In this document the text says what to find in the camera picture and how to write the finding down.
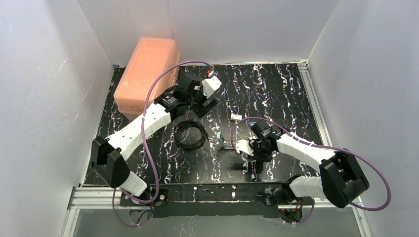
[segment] white wall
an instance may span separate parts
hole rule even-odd
[[[79,0],[112,64],[126,66],[140,37],[172,39],[168,0]]]
[[[308,58],[338,0],[79,0],[111,62],[140,37],[175,39],[180,61]]]
[[[181,61],[308,58],[337,0],[170,0]]]
[[[388,209],[366,212],[377,237],[419,232],[418,12],[415,0],[341,0],[309,61],[334,145],[364,154],[392,187]],[[365,172],[362,200],[378,206],[384,185]]]
[[[0,236],[60,236],[112,65],[77,0],[1,1],[0,65]]]

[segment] orange storage container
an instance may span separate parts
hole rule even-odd
[[[178,68],[160,79],[150,95],[148,105],[145,105],[153,82],[162,72],[179,63],[179,57],[174,40],[142,37],[114,94],[118,110],[129,120],[142,114],[144,106],[148,107],[164,90],[173,86]]]

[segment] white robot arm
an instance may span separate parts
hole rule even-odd
[[[282,189],[276,190],[277,195],[286,193],[283,198],[289,200],[297,197],[324,198],[344,208],[368,189],[368,180],[354,156],[305,145],[295,138],[310,142],[292,132],[288,135],[262,120],[251,126],[251,129],[256,138],[237,141],[237,152],[243,152],[255,160],[270,161],[272,152],[278,151],[299,159],[320,173],[319,177],[292,177]]]
[[[150,137],[160,128],[171,123],[191,109],[201,118],[217,101],[214,99],[204,106],[204,103],[221,86],[220,80],[213,75],[201,80],[191,74],[179,80],[178,85],[169,88],[155,99],[147,109],[145,116],[145,137]],[[90,156],[91,168],[112,188],[121,187],[134,196],[141,196],[148,184],[138,175],[128,169],[126,160],[134,150],[143,143],[139,116],[120,131],[103,139],[96,137],[92,142]]]

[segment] cable bundle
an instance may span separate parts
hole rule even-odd
[[[201,137],[198,141],[192,144],[183,144],[180,141],[180,136],[186,129],[191,128],[191,127],[197,128],[201,132]],[[210,139],[210,137],[208,137],[208,133],[205,130],[204,126],[200,122],[196,122],[192,120],[182,121],[178,123],[176,127],[174,127],[173,135],[174,135],[174,142],[176,143],[176,145],[185,150],[196,150],[205,144],[205,140]]]

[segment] marbled black surface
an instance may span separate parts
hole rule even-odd
[[[217,132],[221,132],[229,140],[230,129],[235,123],[229,120],[233,113],[244,117],[271,118],[304,139],[321,144],[297,64],[222,65],[214,69],[222,82],[221,88],[214,94],[218,105],[202,119],[189,112],[148,140],[160,182],[272,182],[285,181],[294,174],[317,176],[311,167],[281,153],[274,154],[271,162],[247,160],[246,155],[238,156],[232,150],[223,150],[215,137]],[[207,70],[203,66],[181,67],[179,76],[189,72],[205,78]],[[98,130],[98,135],[102,137],[129,123],[118,111],[113,99],[123,72],[124,68],[114,71]],[[198,150],[184,152],[174,143],[173,127],[185,119],[200,121],[210,136],[210,141]],[[248,125],[249,121],[239,126],[236,139],[247,139],[252,135]],[[194,134],[188,133],[186,139],[194,139]],[[154,183],[153,171],[143,146],[134,151],[127,164],[130,170]],[[88,168],[84,184],[105,185],[105,182]]]

